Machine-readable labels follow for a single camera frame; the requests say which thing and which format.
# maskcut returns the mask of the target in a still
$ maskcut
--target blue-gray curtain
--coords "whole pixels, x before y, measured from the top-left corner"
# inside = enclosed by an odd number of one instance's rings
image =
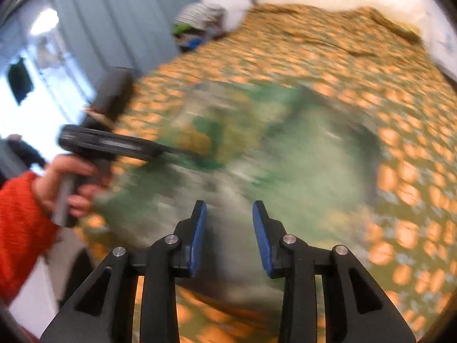
[[[198,0],[54,0],[65,39],[97,87],[109,67],[146,74],[177,54],[180,9]]]

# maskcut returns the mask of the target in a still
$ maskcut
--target blue gripper pad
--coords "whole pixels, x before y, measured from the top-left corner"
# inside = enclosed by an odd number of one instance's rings
[[[194,215],[198,219],[191,244],[191,260],[189,271],[192,277],[195,276],[195,273],[200,266],[200,259],[202,255],[203,234],[205,232],[206,224],[206,203],[204,201],[197,201],[191,217],[194,218]]]
[[[265,228],[265,220],[269,220],[262,201],[255,201],[252,205],[252,221],[254,222],[255,237],[259,246],[262,266],[268,277],[273,273],[273,261],[271,260],[271,245]]]

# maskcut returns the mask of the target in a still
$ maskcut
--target red sweater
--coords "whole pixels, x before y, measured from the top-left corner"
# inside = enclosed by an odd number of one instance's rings
[[[31,192],[36,175],[28,171],[0,190],[0,298],[9,305],[54,243],[59,228],[46,217]]]

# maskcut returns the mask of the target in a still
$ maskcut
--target human hand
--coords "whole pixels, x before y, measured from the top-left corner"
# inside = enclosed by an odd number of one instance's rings
[[[45,167],[45,174],[37,177],[31,190],[37,203],[46,213],[51,214],[56,205],[62,175],[74,173],[81,176],[93,176],[97,168],[74,154],[60,154]],[[103,190],[101,185],[85,184],[79,187],[77,194],[70,195],[67,203],[70,205],[70,214],[76,218],[88,215],[92,210],[94,196]]]

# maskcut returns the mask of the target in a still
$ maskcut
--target triangular cutout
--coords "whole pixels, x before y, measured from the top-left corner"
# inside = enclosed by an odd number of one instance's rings
[[[364,313],[380,310],[382,308],[381,300],[355,268],[349,270],[349,277],[359,314],[363,315]]]
[[[92,316],[99,316],[105,302],[110,279],[111,269],[105,268],[97,281],[78,302],[75,309]]]

